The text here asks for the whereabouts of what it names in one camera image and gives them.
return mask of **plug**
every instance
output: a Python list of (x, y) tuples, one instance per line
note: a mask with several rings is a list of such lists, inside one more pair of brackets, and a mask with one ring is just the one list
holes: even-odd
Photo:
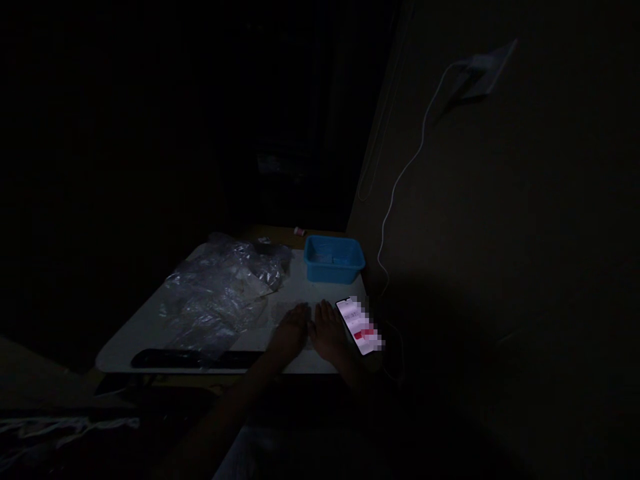
[(493, 68), (495, 60), (492, 55), (474, 55), (467, 64), (467, 70), (489, 71)]

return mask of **table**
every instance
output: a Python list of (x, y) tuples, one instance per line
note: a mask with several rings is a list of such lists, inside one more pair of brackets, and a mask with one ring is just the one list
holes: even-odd
[[(307, 266), (303, 259), (303, 250), (294, 249), (290, 272), (280, 290), (267, 296), (267, 307), (258, 323), (266, 323), (266, 327), (244, 332), (232, 346), (234, 351), (264, 351), (274, 325), (279, 319), (271, 317), (276, 311), (283, 311), (287, 306), (306, 301), (310, 306), (326, 299), (331, 303), (349, 296), (359, 299), (366, 295), (360, 275), (351, 285), (334, 283), (312, 283), (307, 280)], [(160, 374), (238, 374), (244, 369), (149, 369), (132, 368), (131, 359), (140, 351), (151, 348), (162, 348), (173, 339), (174, 331), (166, 328), (165, 319), (159, 316), (162, 301), (160, 287), (142, 307), (116, 332), (102, 348), (96, 358), (96, 367), (104, 373), (160, 373)], [(366, 357), (367, 366), (376, 369), (381, 364), (378, 353)], [(333, 366), (322, 360), (311, 348), (306, 347), (300, 355), (285, 369), (284, 373), (335, 373)]]

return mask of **hand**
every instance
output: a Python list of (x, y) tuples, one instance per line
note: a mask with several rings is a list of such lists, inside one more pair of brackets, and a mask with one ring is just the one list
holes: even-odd
[(266, 354), (273, 358), (280, 368), (286, 367), (298, 356), (307, 340), (307, 314), (308, 306), (300, 303), (293, 310), (288, 311), (273, 338), (269, 342)]
[(326, 300), (315, 306), (315, 325), (309, 322), (308, 328), (313, 348), (324, 360), (335, 365), (343, 355), (349, 354), (342, 320)]

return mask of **beige wall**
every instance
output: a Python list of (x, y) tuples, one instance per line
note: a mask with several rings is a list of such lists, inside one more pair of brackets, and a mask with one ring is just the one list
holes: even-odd
[(405, 332), (409, 382), (441, 379), (545, 478), (583, 469), (587, 439), (639, 384), (632, 17), (592, 2), (418, 2), (372, 194), (347, 229), (375, 297), (380, 225), (442, 71), (517, 37), (495, 94), (429, 128), (402, 178), (378, 306)]

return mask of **person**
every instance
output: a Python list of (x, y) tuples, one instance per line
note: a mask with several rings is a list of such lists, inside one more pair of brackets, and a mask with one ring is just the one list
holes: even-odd
[(251, 408), (267, 386), (306, 344), (330, 362), (354, 396), (354, 414), (374, 433), (383, 426), (384, 390), (352, 352), (340, 314), (326, 300), (315, 307), (287, 312), (264, 354), (216, 402), (214, 408), (179, 442), (156, 477), (168, 479), (226, 478), (384, 478), (388, 469), (373, 444), (348, 429), (274, 431), (244, 426)]

